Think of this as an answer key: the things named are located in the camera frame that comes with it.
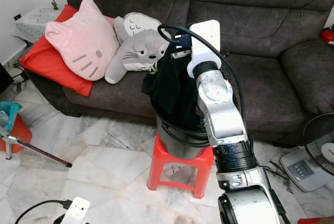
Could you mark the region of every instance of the white device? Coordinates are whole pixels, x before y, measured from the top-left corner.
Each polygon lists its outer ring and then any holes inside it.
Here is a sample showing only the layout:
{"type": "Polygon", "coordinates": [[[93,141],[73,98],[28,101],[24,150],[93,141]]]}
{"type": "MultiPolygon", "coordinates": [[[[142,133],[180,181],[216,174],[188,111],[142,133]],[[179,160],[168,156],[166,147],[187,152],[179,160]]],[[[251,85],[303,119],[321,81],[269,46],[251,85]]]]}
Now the white device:
{"type": "Polygon", "coordinates": [[[305,149],[299,149],[283,156],[280,163],[290,179],[304,192],[313,191],[332,181],[332,176],[322,170],[308,156],[305,149]]]}
{"type": "MultiPolygon", "coordinates": [[[[217,20],[212,19],[196,23],[191,25],[189,29],[200,35],[203,39],[213,45],[214,48],[220,51],[220,24],[217,20]]],[[[192,37],[192,53],[192,60],[187,66],[188,75],[191,78],[194,78],[194,68],[202,62],[214,61],[218,68],[221,67],[221,60],[219,57],[194,37],[192,37]]]]}
{"type": "Polygon", "coordinates": [[[90,202],[80,197],[75,197],[62,224],[81,224],[90,206],[90,202]]]}

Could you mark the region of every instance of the red plastic stool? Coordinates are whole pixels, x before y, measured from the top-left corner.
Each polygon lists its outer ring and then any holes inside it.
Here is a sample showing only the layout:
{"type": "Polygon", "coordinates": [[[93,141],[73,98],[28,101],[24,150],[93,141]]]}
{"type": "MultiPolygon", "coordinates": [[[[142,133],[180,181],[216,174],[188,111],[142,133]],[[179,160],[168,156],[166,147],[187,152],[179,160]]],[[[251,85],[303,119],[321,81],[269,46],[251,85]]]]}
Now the red plastic stool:
{"type": "Polygon", "coordinates": [[[163,147],[163,143],[160,140],[159,134],[157,134],[147,187],[150,190],[156,190],[158,185],[178,187],[194,191],[194,197],[201,199],[204,196],[204,191],[209,179],[212,164],[213,152],[211,147],[204,148],[199,156],[194,159],[183,160],[171,156],[163,147]],[[183,163],[196,167],[198,169],[198,172],[196,176],[195,186],[189,186],[170,181],[160,181],[163,166],[165,165],[165,163],[168,162],[183,163]]]}

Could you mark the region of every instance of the black cloth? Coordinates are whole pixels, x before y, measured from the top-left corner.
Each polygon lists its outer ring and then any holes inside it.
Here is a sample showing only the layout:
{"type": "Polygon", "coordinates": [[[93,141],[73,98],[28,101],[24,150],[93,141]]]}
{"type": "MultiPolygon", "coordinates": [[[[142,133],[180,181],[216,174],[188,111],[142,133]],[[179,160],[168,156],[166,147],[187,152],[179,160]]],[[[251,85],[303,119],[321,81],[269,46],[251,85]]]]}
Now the black cloth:
{"type": "Polygon", "coordinates": [[[188,130],[197,130],[196,81],[188,76],[190,55],[172,59],[174,44],[170,44],[163,58],[158,61],[155,74],[148,73],[141,91],[151,97],[154,107],[170,123],[188,130]]]}

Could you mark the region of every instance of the black cable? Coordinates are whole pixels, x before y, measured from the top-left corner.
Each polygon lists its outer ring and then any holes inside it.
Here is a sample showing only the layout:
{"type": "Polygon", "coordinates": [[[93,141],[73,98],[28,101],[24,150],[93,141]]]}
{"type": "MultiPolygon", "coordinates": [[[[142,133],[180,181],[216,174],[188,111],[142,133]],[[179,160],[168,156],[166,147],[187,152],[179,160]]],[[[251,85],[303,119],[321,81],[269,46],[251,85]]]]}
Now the black cable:
{"type": "Polygon", "coordinates": [[[258,160],[256,159],[256,156],[254,154],[254,141],[253,141],[252,137],[249,134],[247,134],[247,136],[248,136],[248,139],[249,139],[249,144],[250,144],[250,147],[251,147],[250,149],[251,149],[252,155],[254,156],[256,164],[260,167],[261,165],[258,162],[258,160]]]}
{"type": "Polygon", "coordinates": [[[64,217],[65,217],[65,214],[60,215],[60,216],[53,222],[53,224],[61,224],[62,221],[63,221],[63,219],[64,219],[64,217]]]}
{"type": "Polygon", "coordinates": [[[18,61],[13,64],[13,67],[21,70],[21,72],[19,74],[14,75],[14,76],[11,77],[12,79],[14,79],[14,78],[16,78],[18,76],[21,76],[23,78],[23,81],[20,81],[20,82],[14,82],[13,81],[12,82],[12,84],[16,86],[16,91],[17,92],[21,92],[22,91],[21,85],[24,82],[26,82],[26,80],[28,80],[29,78],[28,78],[27,74],[25,73],[25,70],[22,68],[22,66],[20,65],[20,63],[18,61]]]}
{"type": "Polygon", "coordinates": [[[63,208],[65,209],[68,209],[72,203],[72,201],[70,200],[66,200],[66,201],[60,201],[58,199],[51,199],[51,200],[48,200],[48,201],[43,201],[43,202],[39,202],[37,203],[36,205],[33,205],[32,207],[29,207],[26,211],[24,211],[20,216],[19,218],[17,218],[17,220],[15,221],[15,224],[18,224],[19,221],[23,218],[24,215],[26,215],[28,212],[32,211],[34,208],[38,207],[38,206],[41,206],[43,204],[46,204],[46,203],[59,203],[61,205],[63,205],[63,208]]]}
{"type": "Polygon", "coordinates": [[[285,214],[281,214],[281,217],[282,217],[285,224],[291,224],[289,219],[287,218],[287,216],[285,214]]]}
{"type": "Polygon", "coordinates": [[[43,204],[46,204],[46,203],[59,203],[59,204],[62,204],[63,201],[59,201],[58,199],[51,199],[51,200],[48,200],[48,201],[43,201],[43,202],[39,202],[37,203],[36,205],[33,205],[32,207],[28,208],[26,211],[24,211],[20,216],[19,218],[17,218],[17,220],[15,221],[15,224],[18,224],[19,221],[22,219],[22,217],[24,215],[26,215],[28,212],[32,211],[34,208],[38,207],[38,206],[41,206],[43,204]]]}
{"type": "Polygon", "coordinates": [[[170,39],[169,37],[167,37],[163,33],[162,29],[174,29],[174,30],[186,33],[188,35],[191,35],[192,37],[194,37],[197,40],[199,40],[206,47],[208,47],[215,55],[217,55],[224,62],[224,64],[229,68],[229,70],[231,71],[231,73],[232,73],[232,75],[234,77],[234,80],[235,80],[235,83],[236,83],[236,86],[237,86],[237,89],[238,89],[238,93],[239,93],[239,98],[240,98],[241,117],[243,119],[244,124],[246,124],[244,95],[243,95],[242,90],[241,90],[241,85],[240,85],[239,79],[237,78],[237,76],[236,76],[236,74],[235,74],[235,72],[234,72],[231,64],[223,57],[223,55],[216,48],[214,48],[213,45],[211,45],[208,41],[206,41],[205,39],[203,39],[198,34],[190,31],[189,29],[187,29],[185,27],[182,27],[182,26],[178,26],[178,25],[169,25],[169,24],[161,24],[161,25],[159,25],[158,26],[158,33],[160,34],[160,36],[162,38],[164,38],[165,40],[167,40],[167,41],[169,41],[171,43],[174,43],[174,44],[177,44],[177,39],[176,40],[170,39]]]}

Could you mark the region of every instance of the cat whisker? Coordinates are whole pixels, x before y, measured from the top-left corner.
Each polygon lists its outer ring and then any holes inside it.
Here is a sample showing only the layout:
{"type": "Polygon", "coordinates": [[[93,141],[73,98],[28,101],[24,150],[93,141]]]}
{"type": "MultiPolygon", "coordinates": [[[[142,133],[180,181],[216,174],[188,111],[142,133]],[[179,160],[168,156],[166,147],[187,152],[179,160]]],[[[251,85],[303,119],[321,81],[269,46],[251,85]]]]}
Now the cat whisker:
{"type": "Polygon", "coordinates": [[[85,70],[87,67],[89,67],[93,62],[90,61],[86,66],[84,66],[82,69],[80,69],[81,71],[85,70]]]}
{"type": "Polygon", "coordinates": [[[126,54],[126,55],[123,55],[123,56],[130,56],[130,57],[138,58],[138,56],[134,55],[134,54],[126,54]]]}
{"type": "Polygon", "coordinates": [[[79,60],[81,60],[82,58],[85,58],[85,57],[86,57],[86,55],[84,54],[84,55],[76,58],[75,60],[72,60],[72,62],[77,62],[77,61],[79,61],[79,60]]]}
{"type": "Polygon", "coordinates": [[[122,59],[125,60],[127,58],[138,58],[138,57],[132,56],[132,57],[125,57],[125,58],[122,58],[122,59]]]}
{"type": "Polygon", "coordinates": [[[94,71],[89,75],[89,78],[92,77],[98,69],[99,69],[98,67],[95,67],[94,71]]]}

